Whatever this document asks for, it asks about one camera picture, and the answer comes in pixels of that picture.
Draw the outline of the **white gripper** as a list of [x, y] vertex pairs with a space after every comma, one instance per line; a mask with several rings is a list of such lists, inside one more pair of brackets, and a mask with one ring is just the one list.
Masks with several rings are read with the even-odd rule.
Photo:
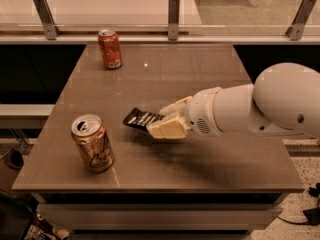
[[183, 139], [190, 129], [201, 137], [220, 136], [222, 131], [217, 126], [214, 117], [214, 98], [220, 90], [220, 87], [202, 90], [192, 98], [187, 96], [159, 111], [159, 114], [163, 116], [184, 113], [190, 126], [183, 117], [174, 115], [149, 124], [148, 132], [155, 139]]

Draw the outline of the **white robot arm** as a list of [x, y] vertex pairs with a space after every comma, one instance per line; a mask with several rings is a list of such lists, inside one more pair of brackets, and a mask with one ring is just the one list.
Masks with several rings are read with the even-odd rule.
[[320, 73], [295, 63], [262, 71], [253, 84], [210, 88], [160, 110], [147, 126], [156, 139], [182, 139], [189, 132], [216, 137], [227, 132], [255, 136], [320, 137]]

